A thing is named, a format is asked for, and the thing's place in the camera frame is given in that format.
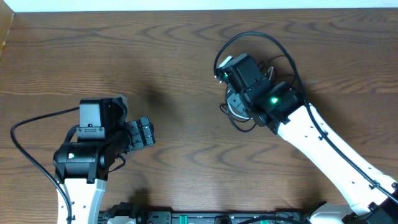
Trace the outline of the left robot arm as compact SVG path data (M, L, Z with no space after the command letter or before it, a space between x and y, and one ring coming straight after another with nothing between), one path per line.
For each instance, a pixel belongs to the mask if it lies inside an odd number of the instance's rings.
M127 121L124 95L82 99L80 123L53 155L58 223L97 223L110 167L117 158L155 143L148 117Z

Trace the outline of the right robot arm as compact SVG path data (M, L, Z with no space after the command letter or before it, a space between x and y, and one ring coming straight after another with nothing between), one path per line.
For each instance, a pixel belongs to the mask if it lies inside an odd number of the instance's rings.
M287 82L274 84L248 54L227 57L215 74L229 88L229 105L295 146L347 201L324 203L307 215L309 223L397 223L397 181L339 137L303 92Z

